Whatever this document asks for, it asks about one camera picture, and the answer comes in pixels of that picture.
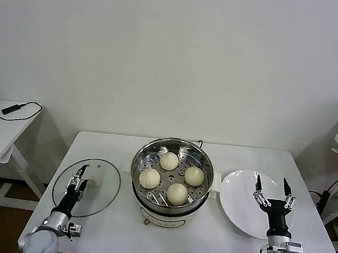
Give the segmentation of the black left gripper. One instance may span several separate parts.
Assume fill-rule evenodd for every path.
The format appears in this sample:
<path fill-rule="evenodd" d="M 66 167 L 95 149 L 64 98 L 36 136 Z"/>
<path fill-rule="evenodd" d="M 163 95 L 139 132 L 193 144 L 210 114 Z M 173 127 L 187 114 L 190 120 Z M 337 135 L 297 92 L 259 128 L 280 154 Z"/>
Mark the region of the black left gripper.
<path fill-rule="evenodd" d="M 66 194 L 63 196 L 60 203 L 54 207 L 54 211 L 70 213 L 75 207 L 75 204 L 80 201 L 88 184 L 87 179 L 83 178 L 86 169 L 87 166 L 83 165 L 72 175 L 66 186 Z"/>

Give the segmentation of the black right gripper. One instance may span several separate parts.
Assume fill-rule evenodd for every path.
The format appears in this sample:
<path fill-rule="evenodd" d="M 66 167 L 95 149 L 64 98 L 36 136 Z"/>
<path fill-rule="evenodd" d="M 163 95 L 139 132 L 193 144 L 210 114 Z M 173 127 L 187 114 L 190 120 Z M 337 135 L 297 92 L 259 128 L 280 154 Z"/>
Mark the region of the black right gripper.
<path fill-rule="evenodd" d="M 292 189 L 287 181 L 283 178 L 283 189 L 285 194 L 284 201 L 268 201 L 262 192 L 262 183 L 260 174 L 257 175 L 255 184 L 255 192 L 253 197 L 258 205 L 267 207 L 269 229 L 266 231 L 267 236 L 285 236 L 290 238 L 289 228 L 286 223 L 286 215 L 289 214 L 293 208 L 296 197 L 292 194 Z"/>

